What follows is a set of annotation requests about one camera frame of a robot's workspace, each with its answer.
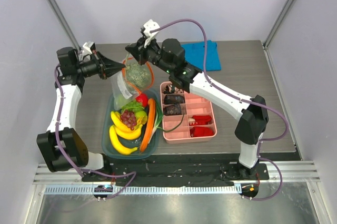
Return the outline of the clear zip top bag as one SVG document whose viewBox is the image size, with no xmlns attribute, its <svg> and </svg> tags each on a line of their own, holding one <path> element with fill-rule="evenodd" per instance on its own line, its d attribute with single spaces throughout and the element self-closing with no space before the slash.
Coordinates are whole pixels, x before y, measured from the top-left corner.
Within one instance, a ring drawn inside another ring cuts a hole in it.
<svg viewBox="0 0 337 224">
<path fill-rule="evenodd" d="M 131 63 L 138 63 L 130 53 L 127 53 L 124 60 L 121 61 L 121 63 L 125 64 L 127 66 Z M 154 83 L 154 74 L 152 71 L 152 68 L 149 63 L 143 64 L 145 65 L 152 75 L 152 82 L 145 90 L 139 90 L 134 85 L 129 83 L 126 80 L 125 77 L 125 70 L 126 67 L 123 68 L 120 72 L 115 74 L 111 77 L 111 83 L 112 83 L 112 94 L 114 97 L 114 109 L 120 110 L 124 105 L 128 104 L 129 102 L 133 101 L 137 96 L 139 96 L 142 92 L 148 90 L 150 87 L 152 87 Z"/>
</svg>

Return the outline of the green netted melon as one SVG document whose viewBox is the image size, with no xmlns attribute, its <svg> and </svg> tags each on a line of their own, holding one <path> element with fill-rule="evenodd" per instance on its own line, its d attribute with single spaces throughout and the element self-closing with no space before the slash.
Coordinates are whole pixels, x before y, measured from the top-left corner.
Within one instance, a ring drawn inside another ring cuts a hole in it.
<svg viewBox="0 0 337 224">
<path fill-rule="evenodd" d="M 152 82 L 150 70 L 145 65 L 131 63 L 126 66 L 126 80 L 139 90 L 145 90 Z"/>
</svg>

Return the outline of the red pepper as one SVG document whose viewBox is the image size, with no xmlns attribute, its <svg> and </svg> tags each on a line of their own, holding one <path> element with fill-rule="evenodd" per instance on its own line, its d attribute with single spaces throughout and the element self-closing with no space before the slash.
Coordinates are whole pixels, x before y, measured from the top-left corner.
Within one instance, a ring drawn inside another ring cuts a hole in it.
<svg viewBox="0 0 337 224">
<path fill-rule="evenodd" d="M 141 93 L 139 96 L 136 97 L 136 101 L 140 103 L 143 107 L 146 107 L 148 104 L 148 97 L 146 94 Z"/>
</svg>

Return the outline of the green grape bunch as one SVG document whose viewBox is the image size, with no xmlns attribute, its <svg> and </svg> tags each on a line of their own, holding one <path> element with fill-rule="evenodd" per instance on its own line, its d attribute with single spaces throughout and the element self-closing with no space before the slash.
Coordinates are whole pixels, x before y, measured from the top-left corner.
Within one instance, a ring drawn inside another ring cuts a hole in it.
<svg viewBox="0 0 337 224">
<path fill-rule="evenodd" d="M 137 102 L 136 100 L 133 100 L 121 108 L 122 113 L 125 112 L 126 110 L 132 111 L 135 113 L 135 112 L 144 110 L 144 107 L 142 103 Z"/>
</svg>

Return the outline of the purple grape bunch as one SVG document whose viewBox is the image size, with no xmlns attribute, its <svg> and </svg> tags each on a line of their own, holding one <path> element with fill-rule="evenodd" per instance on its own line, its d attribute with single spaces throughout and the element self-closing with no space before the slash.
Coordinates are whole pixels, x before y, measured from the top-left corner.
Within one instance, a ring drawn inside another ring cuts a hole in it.
<svg viewBox="0 0 337 224">
<path fill-rule="evenodd" d="M 124 110 L 120 116 L 122 123 L 125 125 L 126 129 L 131 131 L 137 126 L 137 119 L 135 113 L 131 110 Z"/>
</svg>

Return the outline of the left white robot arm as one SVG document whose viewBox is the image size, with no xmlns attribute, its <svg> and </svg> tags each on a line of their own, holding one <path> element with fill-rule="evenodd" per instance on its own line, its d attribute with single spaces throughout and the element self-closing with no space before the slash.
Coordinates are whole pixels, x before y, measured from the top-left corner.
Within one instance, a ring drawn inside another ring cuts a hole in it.
<svg viewBox="0 0 337 224">
<path fill-rule="evenodd" d="M 36 142 L 51 172 L 75 171 L 83 177 L 93 172 L 100 181 L 111 178 L 112 168 L 105 154 L 88 151 L 75 130 L 77 107 L 82 98 L 85 80 L 98 76 L 106 80 L 119 73 L 125 65 L 102 55 L 94 42 L 86 42 L 81 49 L 64 47 L 57 52 L 58 65 L 54 69 L 56 104 L 52 120 Z"/>
</svg>

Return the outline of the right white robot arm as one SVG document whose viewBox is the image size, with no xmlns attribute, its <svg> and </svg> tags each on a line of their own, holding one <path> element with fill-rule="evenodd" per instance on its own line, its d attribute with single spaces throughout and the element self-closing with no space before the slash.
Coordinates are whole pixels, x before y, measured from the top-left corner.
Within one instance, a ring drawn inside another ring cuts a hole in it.
<svg viewBox="0 0 337 224">
<path fill-rule="evenodd" d="M 185 59 L 185 50 L 177 39 L 166 39 L 161 45 L 145 38 L 125 47 L 141 65 L 151 63 L 169 75 L 170 82 L 190 94 L 201 96 L 229 113 L 238 124 L 235 135 L 241 142 L 238 173 L 243 179 L 252 178 L 258 161 L 258 142 L 269 121 L 265 99 L 251 98 L 207 78 L 196 66 Z"/>
</svg>

